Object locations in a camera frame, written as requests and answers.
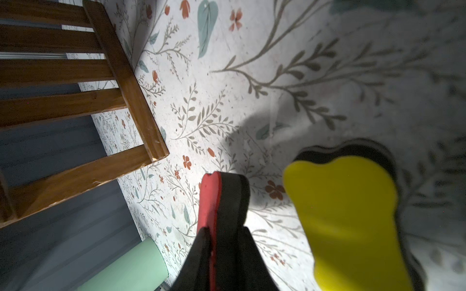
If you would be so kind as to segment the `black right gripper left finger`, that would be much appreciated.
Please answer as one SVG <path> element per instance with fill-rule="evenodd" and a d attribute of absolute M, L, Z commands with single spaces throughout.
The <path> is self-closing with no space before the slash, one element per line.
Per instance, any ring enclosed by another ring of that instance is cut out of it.
<path fill-rule="evenodd" d="M 198 231 L 171 291 L 209 291 L 211 235 L 208 227 Z"/>

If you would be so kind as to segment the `wooden two-tier shelf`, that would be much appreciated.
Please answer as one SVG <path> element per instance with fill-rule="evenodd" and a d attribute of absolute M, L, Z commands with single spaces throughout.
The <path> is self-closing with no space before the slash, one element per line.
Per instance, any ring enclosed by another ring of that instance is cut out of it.
<path fill-rule="evenodd" d="M 66 120 L 128 109 L 142 145 L 41 178 L 1 186 L 1 226 L 6 227 L 128 173 L 160 161 L 169 150 L 104 6 L 52 1 L 2 1 L 1 51 L 10 53 L 102 53 L 104 59 L 4 59 L 1 87 L 18 88 L 91 81 L 117 82 L 115 89 L 1 102 L 1 128 Z"/>

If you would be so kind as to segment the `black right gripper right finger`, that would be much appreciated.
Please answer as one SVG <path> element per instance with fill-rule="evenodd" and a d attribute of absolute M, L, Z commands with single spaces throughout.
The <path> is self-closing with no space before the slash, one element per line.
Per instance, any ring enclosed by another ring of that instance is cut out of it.
<path fill-rule="evenodd" d="M 238 270 L 240 291 L 278 291 L 247 227 L 238 232 Z"/>

